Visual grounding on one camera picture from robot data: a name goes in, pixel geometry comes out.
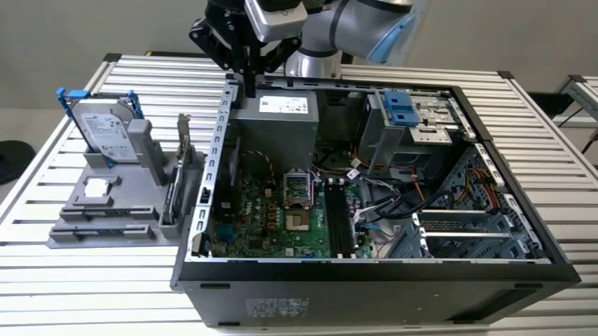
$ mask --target blue latch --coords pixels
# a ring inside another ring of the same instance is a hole
[[[86,97],[89,97],[89,91],[87,90],[70,90],[70,92],[67,92],[66,94],[67,98],[71,99],[83,99]]]
[[[130,99],[130,104],[132,104],[132,110],[134,113],[134,118],[136,119],[144,119],[142,117],[142,111],[141,111],[141,104],[138,103],[138,96],[137,94],[129,90],[129,93],[126,94],[126,97]]]
[[[384,91],[381,103],[391,116],[392,125],[416,126],[419,124],[417,113],[412,107],[411,96],[405,91]]]

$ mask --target green circuit board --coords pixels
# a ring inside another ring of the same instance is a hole
[[[284,209],[281,188],[270,189],[266,197],[264,181],[244,179],[232,239],[225,246],[228,258],[329,258],[328,226],[322,184],[314,183],[309,210]],[[356,200],[356,186],[345,188],[346,198]],[[297,217],[300,226],[292,226]],[[369,258],[369,241],[356,251],[357,258]]]

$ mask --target white wall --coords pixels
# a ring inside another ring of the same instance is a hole
[[[0,0],[0,106],[53,108],[105,53],[197,51],[206,0]],[[428,0],[408,67],[509,70],[528,90],[598,75],[598,1]]]
[[[525,90],[598,75],[598,1],[428,0],[407,67],[508,70]]]
[[[197,52],[188,28],[206,0],[0,0],[0,106],[53,108],[105,53]]]

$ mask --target blue drive bracket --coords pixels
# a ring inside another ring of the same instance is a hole
[[[381,103],[391,123],[395,126],[416,126],[419,124],[417,113],[412,107],[411,96],[405,91],[384,91]]]
[[[67,104],[67,101],[70,99],[78,99],[75,97],[82,97],[82,99],[86,98],[89,96],[89,91],[86,91],[86,90],[74,90],[75,94],[73,95],[73,97],[70,97],[70,93],[73,93],[73,91],[67,92],[67,95],[63,96],[65,91],[66,90],[63,89],[63,87],[59,87],[55,90],[55,99],[57,99],[57,102],[59,103],[59,106],[62,106],[63,113],[66,114],[66,117],[73,121],[77,130],[81,132],[82,140],[83,140],[83,142],[86,144],[87,151],[92,153],[92,145],[86,141],[86,138],[85,138],[85,136],[82,134],[81,127],[79,127],[79,125],[78,125],[78,123],[75,121],[75,118],[73,116],[73,110],[70,110],[70,105]]]

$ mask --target cable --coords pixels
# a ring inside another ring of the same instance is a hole
[[[265,160],[265,162],[266,162],[266,164],[268,164],[268,166],[269,166],[269,178],[272,179],[272,183],[276,184],[276,180],[273,179],[273,167],[272,167],[272,163],[270,163],[268,157],[265,156],[265,154],[262,154],[260,151],[256,151],[256,150],[248,150],[246,152],[244,152],[244,153],[241,154],[241,157],[245,156],[245,155],[248,155],[248,154],[258,155],[258,156]]]
[[[310,167],[313,167],[317,172],[324,172],[324,173],[333,174],[333,175],[344,175],[344,171],[332,171],[332,170],[321,169],[313,163],[310,164]]]
[[[568,121],[568,119],[571,119],[572,117],[575,117],[575,115],[580,112],[583,110],[583,107],[580,107],[573,113],[571,113],[571,115],[559,123],[559,126],[556,126],[556,127],[560,127],[560,126],[563,126],[564,125],[564,123]]]
[[[356,152],[356,146],[353,146],[352,155],[353,155],[353,158],[357,159],[361,162],[361,165],[364,165],[366,168],[369,168],[369,163],[364,162],[364,161],[361,161],[361,159],[358,159],[357,152]],[[419,187],[417,169],[416,169],[416,167],[413,165],[399,166],[399,165],[395,165],[395,164],[389,164],[388,166],[392,167],[392,168],[397,168],[397,169],[411,169],[411,179],[412,179],[412,182],[415,184],[415,189],[417,190],[417,193],[419,193],[419,198],[421,199],[421,202],[423,202],[424,197],[423,197],[421,189]]]
[[[384,246],[388,245],[389,242],[393,242],[393,240],[395,240],[396,238],[397,238],[397,237],[393,237],[392,239],[386,240],[386,241],[382,243],[382,245],[380,245],[380,247],[376,248],[376,250],[374,250],[374,257],[376,257],[376,258],[380,258],[380,250],[384,248]]]
[[[423,201],[424,198],[423,198],[423,194],[421,194],[421,189],[420,189],[420,187],[419,187],[417,176],[416,176],[416,175],[412,175],[412,182],[415,183],[415,189],[417,190],[419,198],[420,198],[421,201]]]
[[[404,218],[408,218],[415,212],[417,212],[419,210],[429,207],[429,205],[441,196],[447,196],[448,197],[447,209],[451,209],[452,208],[452,204],[455,202],[455,196],[452,195],[452,192],[449,190],[441,190],[441,191],[436,192],[425,201],[419,203],[416,206],[413,206],[407,211],[400,212],[400,213],[382,213],[382,214],[378,214],[376,219],[373,219],[373,220],[370,220],[369,222],[365,222],[365,223],[373,223],[373,222],[378,221],[380,219],[404,219]]]

